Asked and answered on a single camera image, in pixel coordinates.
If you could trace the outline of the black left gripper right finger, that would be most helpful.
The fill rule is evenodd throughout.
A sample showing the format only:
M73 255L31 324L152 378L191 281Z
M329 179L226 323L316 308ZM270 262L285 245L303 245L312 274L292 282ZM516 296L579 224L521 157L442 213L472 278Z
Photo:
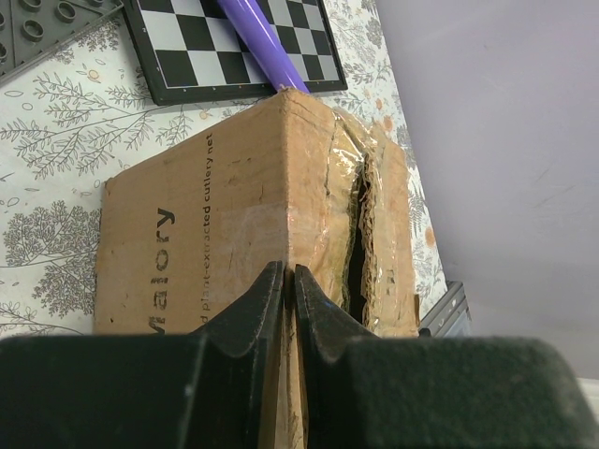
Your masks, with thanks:
M550 345L379 338L295 270L311 448L591 448L594 416Z

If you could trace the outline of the black white chessboard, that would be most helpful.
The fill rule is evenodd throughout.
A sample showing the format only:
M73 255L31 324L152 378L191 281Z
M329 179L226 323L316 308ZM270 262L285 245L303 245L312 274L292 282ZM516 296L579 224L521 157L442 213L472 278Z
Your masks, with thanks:
M259 2L309 92L347 82L321 1ZM126 1L124 17L158 106L274 94L268 78L215 1Z

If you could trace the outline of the brown cardboard express box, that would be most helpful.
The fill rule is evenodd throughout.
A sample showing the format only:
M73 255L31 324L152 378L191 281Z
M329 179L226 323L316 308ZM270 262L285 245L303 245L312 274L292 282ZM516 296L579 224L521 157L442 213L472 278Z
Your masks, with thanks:
M311 448L295 270L308 268L374 336L413 338L407 181L403 151L379 125L283 91L107 182L95 332L191 333L281 262L271 448Z

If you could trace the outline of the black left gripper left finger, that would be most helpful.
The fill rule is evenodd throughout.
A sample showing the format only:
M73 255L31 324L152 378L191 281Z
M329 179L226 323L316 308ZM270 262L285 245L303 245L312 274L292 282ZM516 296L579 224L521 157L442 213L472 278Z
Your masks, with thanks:
M1 343L5 448L271 448L285 268L181 335Z

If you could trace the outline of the grey studded building plate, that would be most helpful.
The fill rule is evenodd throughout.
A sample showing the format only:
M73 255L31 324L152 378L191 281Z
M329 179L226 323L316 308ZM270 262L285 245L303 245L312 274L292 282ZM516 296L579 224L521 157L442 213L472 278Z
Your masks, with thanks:
M1 82L123 8L121 1L7 0L1 3Z

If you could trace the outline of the purple toy microphone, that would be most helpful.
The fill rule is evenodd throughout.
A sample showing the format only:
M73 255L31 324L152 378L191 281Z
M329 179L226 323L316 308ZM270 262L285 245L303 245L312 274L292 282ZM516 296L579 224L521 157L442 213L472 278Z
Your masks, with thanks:
M220 8L276 91L310 91L255 0L218 0Z

